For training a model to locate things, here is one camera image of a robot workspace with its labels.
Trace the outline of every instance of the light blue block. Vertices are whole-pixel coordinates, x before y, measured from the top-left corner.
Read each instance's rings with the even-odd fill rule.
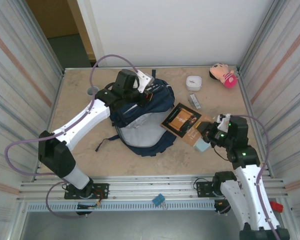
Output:
[[[194,145],[194,148],[200,151],[201,153],[203,153],[209,147],[210,147],[210,143],[206,143],[202,138],[199,138]]]

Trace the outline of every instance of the small white container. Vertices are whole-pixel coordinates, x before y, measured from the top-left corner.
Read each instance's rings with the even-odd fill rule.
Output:
[[[189,91],[199,91],[202,86],[202,78],[200,76],[188,76],[185,84]]]

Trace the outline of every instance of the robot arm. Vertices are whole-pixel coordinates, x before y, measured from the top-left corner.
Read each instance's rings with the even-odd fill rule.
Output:
[[[72,184],[79,197],[89,197],[93,190],[93,181],[78,168],[71,152],[93,127],[110,116],[111,111],[116,111],[129,103],[137,103],[142,107],[149,102],[152,93],[145,89],[153,80],[152,76],[140,70],[137,73],[127,69],[121,70],[115,82],[108,85],[108,87],[112,87],[111,90],[105,88],[97,92],[96,99],[53,133],[47,131],[41,133],[40,138],[59,133],[64,134],[39,142],[38,159],[59,178]],[[84,114],[86,116],[77,125],[66,131]]]
[[[261,170],[256,150],[248,145],[248,124],[239,116],[220,115],[217,122],[201,122],[197,125],[203,140],[226,149],[227,159],[239,177],[243,192],[235,174],[231,171],[217,172],[212,180],[213,191],[228,200],[242,229],[240,240],[276,239],[270,223],[281,240],[290,239],[287,229],[280,228],[267,197],[262,178],[257,191],[257,177]]]

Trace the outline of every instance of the wooden tabletop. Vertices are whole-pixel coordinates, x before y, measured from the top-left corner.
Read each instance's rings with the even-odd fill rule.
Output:
[[[141,68],[151,74],[151,68]],[[93,83],[100,89],[114,82],[120,69],[96,69]],[[91,69],[69,69],[65,72],[64,82],[57,103],[52,128],[58,129],[83,108],[90,98],[87,95]],[[202,112],[213,118],[218,114],[246,114],[246,107],[239,86],[228,89],[218,80],[209,77],[208,67],[171,67],[156,69],[156,77],[167,81],[174,91],[175,104],[183,103],[190,107],[186,78],[195,75],[202,78],[202,88],[195,95],[202,107]],[[182,175],[214,174],[219,171],[231,171],[232,165],[208,148],[201,153],[177,138],[173,146],[155,157],[141,157],[128,149],[119,139],[105,141],[98,152],[98,144],[104,139],[116,135],[110,119],[94,127],[74,148],[73,156],[84,173],[93,176],[144,176],[144,175]],[[256,140],[249,124],[249,144],[257,149]],[[224,149],[216,147],[226,157]],[[48,172],[43,166],[40,172]]]

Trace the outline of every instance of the red object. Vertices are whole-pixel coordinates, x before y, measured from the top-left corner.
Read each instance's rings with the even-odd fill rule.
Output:
[[[282,213],[284,211],[284,206],[280,203],[277,203],[275,201],[270,201],[270,205],[273,211],[276,211],[278,213]]]

